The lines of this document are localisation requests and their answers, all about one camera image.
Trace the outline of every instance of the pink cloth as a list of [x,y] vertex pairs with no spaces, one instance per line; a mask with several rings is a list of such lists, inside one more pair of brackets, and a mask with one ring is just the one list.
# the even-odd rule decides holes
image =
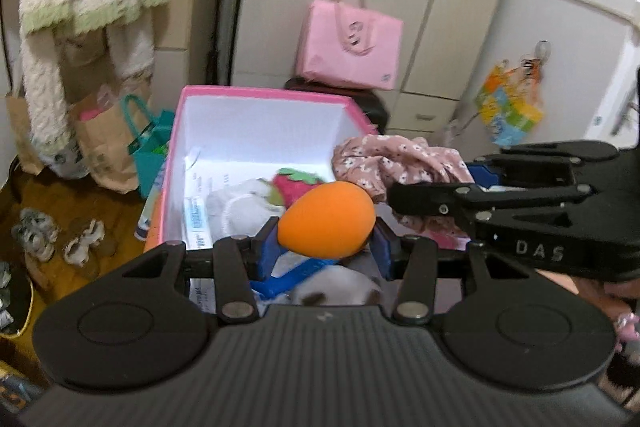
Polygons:
[[[386,201],[386,190],[394,183],[473,183],[466,164],[455,149],[429,147],[424,138],[369,134],[351,138],[334,150],[332,166],[336,180],[356,184],[374,203]],[[399,216],[412,230],[432,237],[441,248],[464,248],[466,234],[451,217]]]

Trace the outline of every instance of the orange egg-shaped object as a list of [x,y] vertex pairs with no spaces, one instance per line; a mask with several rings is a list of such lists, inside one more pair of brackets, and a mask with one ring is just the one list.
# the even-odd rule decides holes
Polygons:
[[284,213],[278,242],[290,251],[319,259],[342,259],[357,253],[376,222],[369,195],[357,185],[318,185]]

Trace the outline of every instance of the drawer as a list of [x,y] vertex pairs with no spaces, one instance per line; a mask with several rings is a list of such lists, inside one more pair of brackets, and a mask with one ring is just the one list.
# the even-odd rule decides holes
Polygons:
[[421,94],[401,93],[389,128],[436,131],[449,122],[458,102]]
[[408,129],[387,129],[386,133],[392,136],[395,136],[396,134],[398,136],[404,136],[409,140],[422,137],[422,138],[426,138],[427,142],[429,141],[429,135],[431,134],[428,131],[409,131]]

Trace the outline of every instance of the shoe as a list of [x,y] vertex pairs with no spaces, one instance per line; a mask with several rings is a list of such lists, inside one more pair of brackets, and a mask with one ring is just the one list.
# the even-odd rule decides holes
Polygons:
[[78,217],[69,225],[69,232],[82,237],[89,248],[101,257],[111,257],[116,253],[116,241],[99,219]]
[[62,257],[85,279],[92,281],[98,277],[100,266],[84,238],[76,237],[69,241]]
[[20,222],[42,232],[49,243],[55,243],[58,240],[60,228],[53,218],[44,212],[35,208],[23,208],[20,211]]
[[46,240],[44,234],[37,229],[31,228],[20,222],[11,229],[11,235],[22,247],[41,263],[46,263],[53,255],[54,247]]

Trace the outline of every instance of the pink storage box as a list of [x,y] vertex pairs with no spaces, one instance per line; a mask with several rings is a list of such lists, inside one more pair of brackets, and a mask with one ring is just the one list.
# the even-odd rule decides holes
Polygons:
[[400,19],[315,0],[303,29],[296,73],[330,86],[391,90],[398,76],[401,39]]
[[344,140],[377,134],[353,100],[279,89],[187,86],[172,132],[161,200],[161,243],[185,240],[184,198],[289,167],[334,180]]

